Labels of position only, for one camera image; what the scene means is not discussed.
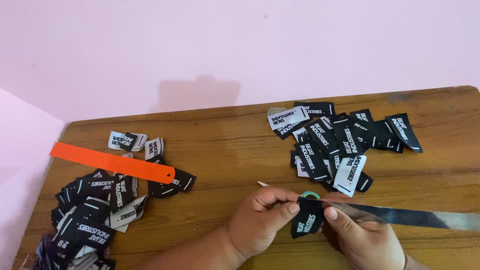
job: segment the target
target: fingernail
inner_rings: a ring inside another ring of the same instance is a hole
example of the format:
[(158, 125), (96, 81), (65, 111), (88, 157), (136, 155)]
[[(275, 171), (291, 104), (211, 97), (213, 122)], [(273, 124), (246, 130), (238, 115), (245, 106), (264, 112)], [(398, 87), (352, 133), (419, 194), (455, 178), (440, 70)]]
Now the fingernail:
[(300, 206), (296, 203), (291, 203), (288, 206), (288, 210), (290, 211), (290, 213), (296, 214), (298, 211), (300, 211)]
[(337, 213), (337, 211), (335, 210), (335, 208), (333, 208), (333, 207), (327, 208), (327, 209), (325, 210), (325, 213), (324, 213), (324, 214), (325, 214), (325, 216), (326, 216), (329, 220), (331, 220), (331, 221), (336, 220), (337, 217), (338, 217), (338, 213)]

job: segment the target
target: scissors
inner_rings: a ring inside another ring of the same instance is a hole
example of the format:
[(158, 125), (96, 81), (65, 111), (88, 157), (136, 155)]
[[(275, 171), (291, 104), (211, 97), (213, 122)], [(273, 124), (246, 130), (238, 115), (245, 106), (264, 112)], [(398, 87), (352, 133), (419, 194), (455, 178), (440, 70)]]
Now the scissors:
[[(269, 184), (265, 184), (264, 182), (257, 181), (257, 183), (261, 184), (262, 186), (269, 186)], [(317, 199), (317, 200), (320, 199), (320, 196), (318, 196), (318, 194), (316, 194), (313, 191), (305, 191), (304, 193), (300, 194), (300, 196), (305, 197), (305, 198), (310, 198), (310, 199), (311, 198), (314, 198), (314, 199)]]

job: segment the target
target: forearm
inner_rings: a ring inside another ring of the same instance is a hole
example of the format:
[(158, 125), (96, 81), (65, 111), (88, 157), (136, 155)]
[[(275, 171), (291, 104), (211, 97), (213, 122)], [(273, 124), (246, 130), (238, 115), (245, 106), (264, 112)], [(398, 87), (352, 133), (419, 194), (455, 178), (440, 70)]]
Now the forearm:
[(405, 254), (405, 267), (403, 268), (403, 270), (430, 270), (430, 268), (418, 262), (410, 255)]
[(142, 270), (235, 270), (245, 259), (233, 246), (227, 226), (164, 251)]

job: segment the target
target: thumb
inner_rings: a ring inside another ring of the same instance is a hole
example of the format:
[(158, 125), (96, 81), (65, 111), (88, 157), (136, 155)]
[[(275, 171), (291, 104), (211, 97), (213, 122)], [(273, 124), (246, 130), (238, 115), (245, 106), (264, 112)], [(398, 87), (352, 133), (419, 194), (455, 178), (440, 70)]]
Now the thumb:
[(325, 219), (332, 229), (347, 243), (362, 243), (359, 241), (365, 230), (349, 218), (344, 212), (335, 207), (327, 207), (324, 211)]
[(288, 202), (274, 207), (267, 212), (267, 227), (270, 230), (278, 232), (283, 228), (292, 218), (294, 218), (300, 211), (300, 206), (296, 202)]

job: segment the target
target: wooden table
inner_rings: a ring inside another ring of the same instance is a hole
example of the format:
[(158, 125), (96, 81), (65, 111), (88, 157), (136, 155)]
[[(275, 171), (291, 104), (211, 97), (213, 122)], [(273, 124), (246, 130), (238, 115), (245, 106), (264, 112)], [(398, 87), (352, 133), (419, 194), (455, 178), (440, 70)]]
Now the wooden table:
[[(374, 179), (367, 204), (395, 208), (479, 212), (480, 94), (471, 86), (320, 98), (332, 101), (337, 113), (370, 108), (375, 120), (407, 112), (423, 154), (370, 149), (364, 172)], [(225, 223), (258, 181), (324, 194), (326, 191), (291, 168), (295, 139), (280, 140), (267, 124), (269, 107), (293, 107), (293, 101), (86, 120), (71, 123), (61, 142), (123, 154), (107, 148), (110, 131), (136, 132), (165, 140), (166, 161), (198, 176), (193, 190), (164, 199), (150, 198), (144, 215), (110, 246), (117, 270), (132, 269), (159, 251)], [(134, 153), (143, 159), (144, 152)], [(14, 270), (34, 253), (44, 231), (51, 229), (54, 194), (75, 177), (94, 169), (54, 159), (26, 229)], [(139, 181), (139, 195), (147, 192)], [(394, 225), (403, 248), (432, 269), (480, 268), (480, 233)], [(241, 269), (346, 269), (342, 255), (324, 235), (296, 240), (290, 225), (266, 252)]]

